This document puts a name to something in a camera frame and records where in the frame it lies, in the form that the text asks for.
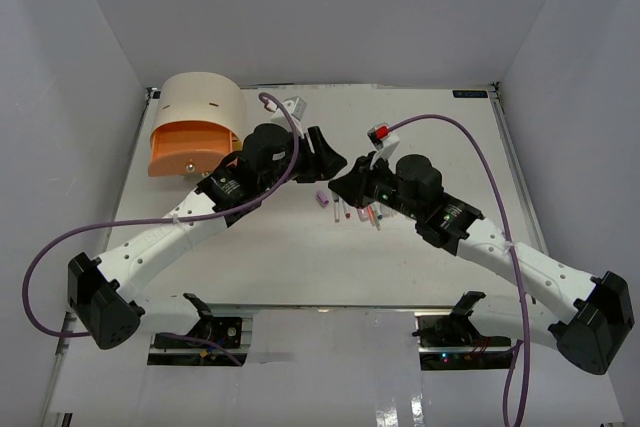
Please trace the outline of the white marker red cap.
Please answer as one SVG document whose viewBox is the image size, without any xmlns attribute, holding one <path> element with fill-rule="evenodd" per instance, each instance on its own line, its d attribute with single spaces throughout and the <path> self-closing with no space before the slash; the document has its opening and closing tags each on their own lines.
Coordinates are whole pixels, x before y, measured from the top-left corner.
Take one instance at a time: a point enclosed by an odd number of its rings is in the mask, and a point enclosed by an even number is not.
<svg viewBox="0 0 640 427">
<path fill-rule="evenodd" d="M 343 199 L 340 199 L 340 205 L 341 205 L 345 219 L 350 219 L 351 212 L 349 210 L 349 206 L 347 205 L 347 203 Z"/>
</svg>

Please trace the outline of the orange top drawer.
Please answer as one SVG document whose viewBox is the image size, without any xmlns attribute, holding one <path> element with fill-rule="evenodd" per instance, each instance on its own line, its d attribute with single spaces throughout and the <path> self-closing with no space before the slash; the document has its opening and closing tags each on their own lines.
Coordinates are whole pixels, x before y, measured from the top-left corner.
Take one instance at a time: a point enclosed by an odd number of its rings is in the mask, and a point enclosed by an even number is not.
<svg viewBox="0 0 640 427">
<path fill-rule="evenodd" d="M 150 137 L 150 177 L 211 172 L 242 141 L 229 129 L 205 121 L 171 122 Z"/>
</svg>

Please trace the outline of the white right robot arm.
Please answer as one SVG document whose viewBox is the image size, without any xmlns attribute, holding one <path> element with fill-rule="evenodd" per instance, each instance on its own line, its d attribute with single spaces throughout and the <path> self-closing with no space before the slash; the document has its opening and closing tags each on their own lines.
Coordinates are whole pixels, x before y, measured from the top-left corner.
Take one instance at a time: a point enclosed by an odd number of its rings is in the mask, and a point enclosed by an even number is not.
<svg viewBox="0 0 640 427">
<path fill-rule="evenodd" d="M 527 322 L 518 301 L 469 291 L 447 316 L 419 322 L 414 335 L 423 344 L 530 339 L 587 373 L 603 375 L 634 326 L 622 277 L 610 271 L 596 277 L 508 241 L 480 210 L 445 192 L 441 173 L 425 156 L 404 156 L 394 168 L 384 159 L 360 157 L 329 188 L 352 207 L 378 202 L 412 219 L 417 234 L 431 246 L 523 286 Z"/>
</svg>

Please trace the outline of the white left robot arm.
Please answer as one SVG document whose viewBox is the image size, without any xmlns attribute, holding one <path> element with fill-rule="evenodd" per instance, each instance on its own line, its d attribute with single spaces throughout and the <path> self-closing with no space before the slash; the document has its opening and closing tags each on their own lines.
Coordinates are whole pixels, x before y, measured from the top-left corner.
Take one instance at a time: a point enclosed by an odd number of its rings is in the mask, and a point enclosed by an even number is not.
<svg viewBox="0 0 640 427">
<path fill-rule="evenodd" d="M 295 138 L 278 125 L 259 125 L 242 149 L 224 157 L 163 224 L 94 259 L 84 253 L 74 257 L 68 265 L 70 306 L 102 350 L 121 345 L 136 332 L 177 334 L 188 345 L 202 345 L 213 321 L 205 303 L 189 293 L 164 301 L 146 299 L 145 286 L 199 243 L 241 219 L 239 206 L 253 210 L 252 200 L 277 181 L 330 180 L 346 164 L 317 127 Z"/>
</svg>

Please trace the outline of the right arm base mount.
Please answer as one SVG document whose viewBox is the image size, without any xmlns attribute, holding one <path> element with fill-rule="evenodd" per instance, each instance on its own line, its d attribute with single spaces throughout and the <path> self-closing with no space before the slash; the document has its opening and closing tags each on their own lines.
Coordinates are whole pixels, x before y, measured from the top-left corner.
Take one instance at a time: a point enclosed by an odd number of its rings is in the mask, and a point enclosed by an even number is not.
<svg viewBox="0 0 640 427">
<path fill-rule="evenodd" d="M 514 357 L 508 337 L 483 336 L 449 315 L 419 315 L 412 333 L 423 372 L 506 370 Z"/>
</svg>

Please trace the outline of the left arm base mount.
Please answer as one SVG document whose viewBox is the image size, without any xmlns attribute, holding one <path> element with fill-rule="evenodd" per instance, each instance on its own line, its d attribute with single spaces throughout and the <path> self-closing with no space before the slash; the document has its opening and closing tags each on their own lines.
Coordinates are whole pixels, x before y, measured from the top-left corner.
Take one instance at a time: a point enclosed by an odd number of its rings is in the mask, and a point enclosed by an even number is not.
<svg viewBox="0 0 640 427">
<path fill-rule="evenodd" d="M 187 334 L 156 335 L 147 364 L 172 367 L 241 367 L 248 355 L 241 317 L 209 317 Z"/>
</svg>

